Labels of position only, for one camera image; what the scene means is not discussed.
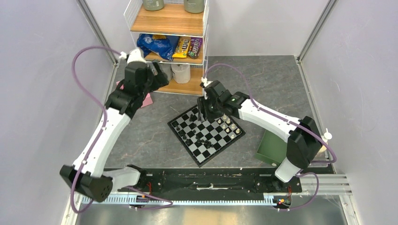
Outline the black white chess board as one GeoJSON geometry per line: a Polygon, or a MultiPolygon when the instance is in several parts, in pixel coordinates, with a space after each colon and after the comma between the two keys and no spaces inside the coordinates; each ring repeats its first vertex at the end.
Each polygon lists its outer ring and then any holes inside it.
{"type": "Polygon", "coordinates": [[[245,135],[241,126],[229,116],[201,121],[197,105],[170,120],[168,126],[198,167],[245,135]]]}

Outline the white wire wooden shelf rack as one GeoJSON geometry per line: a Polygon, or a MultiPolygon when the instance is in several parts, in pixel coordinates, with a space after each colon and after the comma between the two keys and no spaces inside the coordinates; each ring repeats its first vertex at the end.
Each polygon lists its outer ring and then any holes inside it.
{"type": "Polygon", "coordinates": [[[146,10],[140,0],[129,1],[123,16],[134,42],[141,33],[196,37],[203,40],[198,58],[187,57],[171,61],[171,64],[190,65],[191,79],[184,84],[172,80],[169,85],[160,88],[159,92],[197,96],[203,94],[200,82],[207,70],[209,40],[209,3],[205,1],[204,4],[203,12],[192,14],[185,11],[182,0],[166,0],[163,9],[158,11],[146,10]]]}

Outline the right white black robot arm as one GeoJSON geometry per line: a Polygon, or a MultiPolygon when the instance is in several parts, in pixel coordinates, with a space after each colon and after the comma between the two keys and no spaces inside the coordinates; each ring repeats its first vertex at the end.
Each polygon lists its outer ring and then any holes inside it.
{"type": "Polygon", "coordinates": [[[271,178],[271,186],[282,192],[297,173],[309,167],[322,148],[315,121],[291,117],[265,107],[242,92],[231,94],[221,82],[201,80],[203,96],[197,100],[201,120],[232,116],[275,134],[286,143],[286,156],[271,178]]]}

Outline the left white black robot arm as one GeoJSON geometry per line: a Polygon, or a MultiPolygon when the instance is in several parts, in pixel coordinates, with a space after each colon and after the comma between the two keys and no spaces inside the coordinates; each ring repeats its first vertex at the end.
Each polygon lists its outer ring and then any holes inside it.
{"type": "Polygon", "coordinates": [[[100,203],[111,192],[126,186],[138,192],[146,188],[147,178],[141,175],[140,168],[128,165],[123,169],[105,171],[105,163],[119,135],[141,108],[147,94],[168,84],[168,76],[158,62],[128,63],[124,79],[107,98],[105,114],[89,143],[72,165],[63,165],[60,170],[60,176],[72,191],[100,203]]]}

